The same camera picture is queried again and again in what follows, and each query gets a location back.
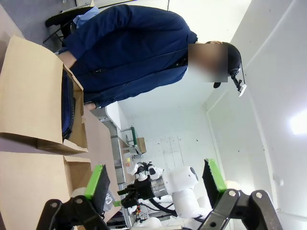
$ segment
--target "open cardboard box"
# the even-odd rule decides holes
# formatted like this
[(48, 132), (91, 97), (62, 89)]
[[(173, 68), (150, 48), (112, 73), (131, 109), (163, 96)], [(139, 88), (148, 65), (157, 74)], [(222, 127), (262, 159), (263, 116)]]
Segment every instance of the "open cardboard box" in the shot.
[[(63, 69), (73, 79), (76, 99), (72, 134), (62, 140), (61, 82)], [(37, 148), (61, 154), (87, 152), (83, 88), (50, 50), (13, 36), (0, 75), (0, 134), (23, 141), (37, 139)]]
[(74, 189), (87, 186), (91, 174), (86, 158), (0, 152), (0, 212), (5, 229), (36, 229), (45, 203), (67, 202)]

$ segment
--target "light blue cloth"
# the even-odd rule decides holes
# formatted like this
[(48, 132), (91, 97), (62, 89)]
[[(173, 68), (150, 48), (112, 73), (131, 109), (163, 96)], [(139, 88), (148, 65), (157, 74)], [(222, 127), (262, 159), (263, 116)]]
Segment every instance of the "light blue cloth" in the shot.
[(88, 12), (82, 15), (78, 15), (73, 19), (73, 22), (76, 24), (76, 28), (78, 29), (80, 26), (82, 26), (84, 23), (86, 23), (88, 20), (96, 16), (100, 13), (100, 10), (94, 6), (91, 8)]

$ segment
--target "screw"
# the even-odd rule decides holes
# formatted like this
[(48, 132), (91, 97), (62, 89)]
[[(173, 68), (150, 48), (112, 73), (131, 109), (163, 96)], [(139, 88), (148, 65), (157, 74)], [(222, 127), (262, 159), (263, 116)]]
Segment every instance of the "screw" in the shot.
[(56, 202), (53, 202), (52, 204), (51, 204), (51, 207), (57, 207), (58, 206), (58, 204), (56, 203)]
[(77, 204), (81, 204), (83, 201), (81, 199), (76, 199)]
[(236, 195), (236, 192), (235, 191), (233, 191), (233, 190), (231, 190), (231, 191), (229, 191), (229, 193), (228, 193), (230, 196), (235, 196)]
[(256, 193), (256, 197), (258, 197), (259, 199), (261, 199), (262, 194), (261, 194), (261, 193)]

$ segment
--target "navy blue jacket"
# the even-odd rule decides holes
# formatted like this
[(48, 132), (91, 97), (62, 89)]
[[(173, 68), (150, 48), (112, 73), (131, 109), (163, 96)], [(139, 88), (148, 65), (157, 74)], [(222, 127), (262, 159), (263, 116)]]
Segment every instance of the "navy blue jacket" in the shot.
[(161, 9), (110, 7), (68, 36), (77, 61), (71, 70), (84, 102), (107, 106), (182, 79), (187, 65), (167, 69), (197, 41), (178, 14)]

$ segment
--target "jacket sleeve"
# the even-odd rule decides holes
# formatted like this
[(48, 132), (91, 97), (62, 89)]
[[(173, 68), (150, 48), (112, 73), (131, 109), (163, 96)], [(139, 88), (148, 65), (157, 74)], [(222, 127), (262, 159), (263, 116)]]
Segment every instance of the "jacket sleeve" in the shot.
[(106, 34), (123, 28), (175, 31), (188, 29), (176, 13), (144, 6), (119, 5), (110, 7), (69, 35), (64, 43), (76, 59)]

